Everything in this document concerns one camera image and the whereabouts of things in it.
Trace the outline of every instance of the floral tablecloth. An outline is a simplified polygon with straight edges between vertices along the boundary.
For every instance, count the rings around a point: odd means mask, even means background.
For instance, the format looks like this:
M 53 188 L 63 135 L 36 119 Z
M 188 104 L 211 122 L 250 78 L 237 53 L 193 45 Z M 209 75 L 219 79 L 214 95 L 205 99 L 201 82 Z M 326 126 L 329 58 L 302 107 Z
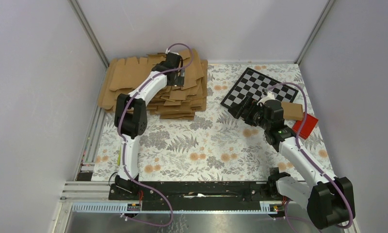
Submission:
M 247 67 L 281 82 L 297 83 L 305 90 L 300 69 L 294 64 L 208 66 L 206 111 L 197 112 L 193 121 L 148 115 L 138 157 L 141 181 L 264 181 L 270 167 L 303 180 L 293 165 L 266 143 L 263 129 L 234 119 L 220 105 Z M 301 93 L 294 102 L 304 103 Z M 309 98 L 308 113 L 314 115 Z M 324 167 L 332 169 L 318 126 L 303 143 Z M 92 181 L 107 181 L 118 170 L 119 148 L 113 114 L 107 114 Z

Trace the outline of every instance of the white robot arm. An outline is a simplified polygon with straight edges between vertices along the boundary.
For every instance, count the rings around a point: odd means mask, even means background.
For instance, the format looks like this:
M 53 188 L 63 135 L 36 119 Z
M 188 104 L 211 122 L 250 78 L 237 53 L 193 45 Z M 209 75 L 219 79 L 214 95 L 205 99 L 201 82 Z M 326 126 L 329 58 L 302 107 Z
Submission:
M 267 182 L 272 197 L 285 196 L 298 203 L 307 210 L 318 229 L 348 221 L 351 213 L 355 217 L 351 182 L 325 169 L 301 141 L 296 140 L 296 133 L 284 124 L 284 110 L 281 102 L 274 100 L 273 93 L 268 92 L 260 101 L 245 97 L 228 111 L 233 117 L 242 118 L 246 124 L 262 127 L 268 144 L 286 157 L 306 181 L 306 184 L 300 183 L 286 172 L 272 174 Z
M 154 75 L 158 74 L 158 71 L 152 71 L 148 78 L 146 80 L 150 80 L 154 77 Z M 142 88 L 144 83 L 142 83 L 137 89 L 129 93 L 129 96 L 134 96 L 137 94 L 134 98 L 135 99 L 141 99 L 145 101 L 145 106 L 153 99 L 153 97 L 159 92 L 161 89 L 167 86 L 167 76 L 164 74 L 158 75 L 154 79 L 152 79 L 151 82 L 149 82 L 146 86 Z M 138 167 L 137 167 L 137 156 L 138 151 L 140 149 L 140 135 L 135 136 L 132 138 L 130 135 L 123 134 L 123 136 L 126 139 L 126 154 L 123 156 L 121 154 L 120 156 L 120 164 L 121 168 L 118 171 L 118 175 L 120 178 L 124 180 L 129 180 L 128 176 L 123 170 L 122 164 L 126 165 L 126 168 L 128 169 L 128 172 L 130 176 L 135 179 L 138 175 Z M 123 146 L 124 146 L 124 139 L 121 138 L 121 153 L 123 153 Z

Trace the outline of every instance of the flattened cardboard box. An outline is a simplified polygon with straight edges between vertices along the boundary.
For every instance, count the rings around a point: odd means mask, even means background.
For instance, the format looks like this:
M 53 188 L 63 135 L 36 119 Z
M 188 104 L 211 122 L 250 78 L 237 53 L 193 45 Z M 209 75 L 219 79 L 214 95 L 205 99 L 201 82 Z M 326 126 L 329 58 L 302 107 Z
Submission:
M 190 61 L 191 56 L 188 50 L 180 51 L 179 54 L 182 56 L 184 62 Z M 106 109 L 106 111 L 115 111 L 118 95 L 121 93 L 127 94 L 138 87 L 148 77 L 152 67 L 164 60 L 165 54 L 154 54 L 149 55 L 147 58 L 141 57 L 139 59 L 137 57 L 119 60 L 113 59 L 110 62 L 110 66 L 107 70 L 106 78 L 98 98 L 99 106 Z M 166 105 L 169 105 L 171 104 L 170 101 L 178 103 L 179 101 L 191 102 L 191 100 L 199 100 L 201 97 L 206 99 L 207 61 L 200 61 L 198 53 L 194 49 L 193 62 L 187 69 L 185 85 L 183 87 L 176 88 L 172 88 L 170 86 L 163 88 L 156 94 L 155 102 L 150 106 L 156 108 L 157 106 L 165 105 L 166 102 L 168 102 Z M 172 89 L 179 90 L 179 92 L 175 92 L 173 96 L 170 97 Z M 196 108 L 197 111 L 206 109 L 204 104 L 200 108 L 198 101 L 196 101 L 192 107 Z
M 156 113 L 160 115 L 192 113 L 190 106 L 158 106 Z
M 181 105 L 180 100 L 173 100 L 173 101 L 166 100 L 164 103 L 164 106 L 179 106 L 179 105 Z
M 180 119 L 181 117 L 194 117 L 194 116 L 195 116 L 195 113 L 169 114 L 169 115 L 161 115 L 160 119 L 174 119 L 174 118 Z
M 194 116 L 180 116 L 180 117 L 173 117 L 169 119 L 174 119 L 174 120 L 194 120 Z
M 100 105 L 100 101 L 98 102 L 99 106 L 108 111 L 115 106 L 115 100 L 114 100 L 115 91 L 111 91 L 109 87 L 113 80 L 113 74 L 114 74 L 114 69 L 116 65 L 117 65 L 117 59 L 112 59 L 106 74 L 107 82 L 104 81 L 106 83 L 105 90 L 101 91 L 100 93 L 100 95 L 103 95 L 103 96 L 100 96 L 98 98 L 101 101 L 101 105 Z
M 147 110 L 157 110 L 157 106 L 155 106 L 155 105 L 147 105 L 146 109 Z

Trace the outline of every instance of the cardboard sheet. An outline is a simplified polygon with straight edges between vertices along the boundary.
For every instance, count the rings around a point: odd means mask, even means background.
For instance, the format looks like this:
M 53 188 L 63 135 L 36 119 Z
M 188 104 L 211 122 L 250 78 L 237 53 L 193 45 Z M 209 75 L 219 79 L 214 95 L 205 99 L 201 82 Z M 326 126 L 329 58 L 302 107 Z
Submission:
M 198 91 L 197 91 L 197 94 L 195 95 L 194 100 L 195 99 L 202 99 L 202 98 L 203 98 L 203 88 L 202 88 L 201 82 L 199 82 L 199 84 L 198 84 Z
M 183 60 L 190 57 L 190 51 L 189 50 L 182 50 L 178 52 L 179 55 L 182 57 Z
M 120 59 L 115 66 L 110 90 L 116 91 L 123 88 L 137 88 L 149 75 L 147 58 L 129 57 Z
M 192 113 L 190 106 L 181 105 L 179 107 L 175 106 L 158 106 L 156 113 L 160 115 L 166 114 L 183 114 L 183 113 Z
M 165 61 L 165 54 L 149 54 L 148 55 L 148 65 L 152 68 L 156 64 Z
M 187 91 L 189 91 L 189 93 L 188 93 L 189 96 L 197 95 L 198 89 L 200 88 L 200 86 L 199 86 L 201 83 L 200 80 L 196 80 L 196 81 L 194 81 L 194 83 L 195 84 L 193 87 L 186 89 Z
M 176 100 L 170 100 L 170 97 L 169 97 L 169 96 L 161 96 L 160 99 L 162 99 L 162 100 L 168 100 L 168 101 L 172 101 L 172 102 L 176 101 Z
M 202 105 L 203 105 L 203 99 L 191 101 L 192 108 L 201 107 Z
M 171 118 L 171 117 L 194 117 L 195 113 L 183 113 L 183 114 L 164 114 L 161 115 L 163 119 Z
M 179 106 L 179 105 L 181 105 L 181 101 L 180 100 L 174 100 L 174 101 L 167 100 L 164 103 L 164 106 Z
M 181 90 L 185 90 L 194 86 L 196 86 L 196 81 L 194 79 L 184 79 L 184 85 L 181 87 Z
M 172 120 L 194 120 L 194 116 L 179 116 L 179 117 L 170 117 L 164 118 L 160 116 L 160 119 L 172 119 Z
M 208 74 L 207 74 L 207 69 L 208 69 L 208 61 L 207 60 L 202 60 L 201 65 L 203 67 L 203 74 L 204 77 L 201 79 L 201 87 L 203 88 L 203 97 L 207 97 L 207 79 L 208 79 Z
M 164 103 L 165 103 L 165 100 L 164 101 L 150 101 L 151 106 L 163 106 Z
M 157 106 L 155 106 L 155 105 L 147 105 L 146 109 L 147 110 L 157 110 Z
M 107 76 L 106 76 L 107 82 L 105 86 L 105 91 L 104 91 L 103 97 L 99 97 L 99 99 L 102 99 L 101 104 L 100 102 L 98 102 L 99 107 L 104 108 L 108 111 L 112 110 L 113 106 L 115 105 L 115 100 L 114 100 L 115 92 L 111 91 L 109 87 L 113 80 L 114 69 L 117 66 L 117 62 L 118 62 L 117 59 L 112 59 L 110 62 L 110 65 L 107 70 Z
M 185 100 L 187 98 L 186 91 L 174 90 L 170 92 L 170 100 Z
M 195 79 L 200 79 L 200 78 L 204 77 L 203 67 L 201 65 L 200 56 L 198 55 L 197 50 L 193 49 L 193 53 L 194 53 L 193 63 L 195 64 L 195 69 L 197 71 Z

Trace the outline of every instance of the checkerboard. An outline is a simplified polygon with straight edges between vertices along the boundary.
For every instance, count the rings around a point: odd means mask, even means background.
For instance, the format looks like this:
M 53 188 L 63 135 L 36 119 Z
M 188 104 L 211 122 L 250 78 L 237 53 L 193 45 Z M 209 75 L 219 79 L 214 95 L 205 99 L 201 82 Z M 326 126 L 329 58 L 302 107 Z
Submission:
M 255 100 L 262 97 L 263 89 L 274 86 L 280 83 L 279 81 L 261 74 L 251 68 L 247 68 L 232 89 L 221 101 L 221 105 L 226 108 L 231 108 L 235 104 L 241 103 L 245 96 L 251 96 Z M 276 100 L 284 102 L 293 102 L 298 94 L 298 90 L 282 85 L 272 90 Z

